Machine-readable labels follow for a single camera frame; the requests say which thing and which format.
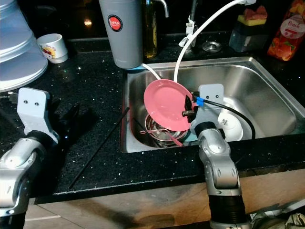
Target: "pink plate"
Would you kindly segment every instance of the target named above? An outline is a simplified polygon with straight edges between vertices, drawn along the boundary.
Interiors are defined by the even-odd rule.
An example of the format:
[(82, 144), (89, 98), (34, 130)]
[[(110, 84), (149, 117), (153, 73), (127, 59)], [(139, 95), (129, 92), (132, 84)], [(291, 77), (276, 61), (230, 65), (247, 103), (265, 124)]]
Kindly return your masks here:
[(172, 131), (184, 131), (191, 126), (187, 117), (182, 117), (186, 95), (192, 98), (192, 94), (179, 83), (155, 80), (145, 89), (144, 104), (148, 114), (159, 125)]

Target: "red label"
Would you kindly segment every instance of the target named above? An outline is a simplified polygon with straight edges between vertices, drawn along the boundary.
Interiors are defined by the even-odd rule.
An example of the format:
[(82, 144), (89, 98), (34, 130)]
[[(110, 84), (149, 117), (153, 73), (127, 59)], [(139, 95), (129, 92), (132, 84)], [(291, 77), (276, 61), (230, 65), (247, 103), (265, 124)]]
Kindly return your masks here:
[(108, 23), (109, 23), (111, 29), (115, 32), (120, 31), (123, 27), (122, 20), (116, 15), (109, 15)]

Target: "blue clip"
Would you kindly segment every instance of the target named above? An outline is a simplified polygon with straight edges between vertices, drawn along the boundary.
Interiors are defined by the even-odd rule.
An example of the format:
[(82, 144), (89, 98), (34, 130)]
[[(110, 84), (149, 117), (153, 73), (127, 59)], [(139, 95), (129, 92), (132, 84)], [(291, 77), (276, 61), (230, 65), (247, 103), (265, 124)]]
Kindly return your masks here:
[(200, 98), (200, 97), (197, 97), (196, 98), (196, 103), (198, 106), (203, 106), (204, 104), (204, 99), (203, 98)]

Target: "small cup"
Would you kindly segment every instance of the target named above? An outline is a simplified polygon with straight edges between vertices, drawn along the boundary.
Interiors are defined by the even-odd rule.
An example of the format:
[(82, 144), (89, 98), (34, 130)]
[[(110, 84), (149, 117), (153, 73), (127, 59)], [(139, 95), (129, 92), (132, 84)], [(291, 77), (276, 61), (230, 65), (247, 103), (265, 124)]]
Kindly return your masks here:
[(41, 36), (37, 39), (37, 43), (42, 54), (51, 63), (62, 63), (68, 59), (68, 50), (60, 34), (51, 33)]

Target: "stacked dishes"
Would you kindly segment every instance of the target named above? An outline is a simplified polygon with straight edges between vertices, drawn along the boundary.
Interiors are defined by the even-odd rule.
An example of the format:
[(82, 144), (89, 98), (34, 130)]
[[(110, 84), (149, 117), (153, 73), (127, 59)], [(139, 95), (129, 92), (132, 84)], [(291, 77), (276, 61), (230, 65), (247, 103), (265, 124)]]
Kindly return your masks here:
[(32, 82), (47, 66), (16, 0), (0, 0), (0, 92)]

